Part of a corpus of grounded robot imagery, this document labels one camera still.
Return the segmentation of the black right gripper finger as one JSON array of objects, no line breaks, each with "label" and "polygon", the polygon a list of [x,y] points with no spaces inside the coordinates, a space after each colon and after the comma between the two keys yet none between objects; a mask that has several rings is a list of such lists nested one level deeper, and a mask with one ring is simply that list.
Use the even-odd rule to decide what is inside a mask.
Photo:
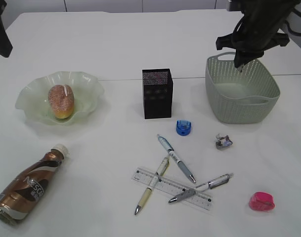
[{"label": "black right gripper finger", "polygon": [[252,53],[252,52],[244,52],[244,51],[236,50],[235,58],[234,58],[234,66],[235,68],[240,68],[257,58],[260,58],[260,53]]}]

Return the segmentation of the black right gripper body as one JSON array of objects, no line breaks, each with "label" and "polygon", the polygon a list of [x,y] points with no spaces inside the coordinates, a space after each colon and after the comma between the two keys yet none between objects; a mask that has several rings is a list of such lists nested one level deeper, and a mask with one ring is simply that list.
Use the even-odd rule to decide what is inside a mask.
[{"label": "black right gripper body", "polygon": [[229,0],[227,10],[240,11],[243,17],[231,34],[217,38],[216,49],[227,47],[262,56],[273,47],[285,47],[289,36],[278,31],[300,3],[300,0]]}]

